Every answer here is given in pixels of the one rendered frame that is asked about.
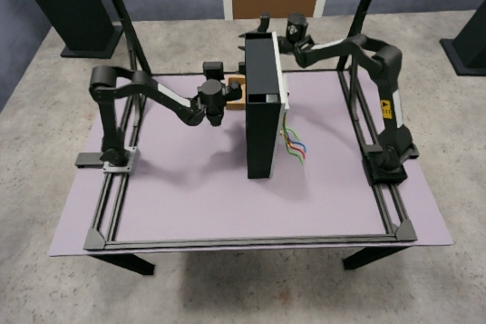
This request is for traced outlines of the open tan cardboard box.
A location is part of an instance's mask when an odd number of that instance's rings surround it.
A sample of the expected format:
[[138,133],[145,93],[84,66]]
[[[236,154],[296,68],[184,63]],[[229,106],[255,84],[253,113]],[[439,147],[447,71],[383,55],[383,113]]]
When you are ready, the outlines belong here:
[[243,91],[242,97],[239,101],[227,102],[226,110],[245,110],[245,76],[228,75],[227,85],[230,82],[238,81],[241,83]]

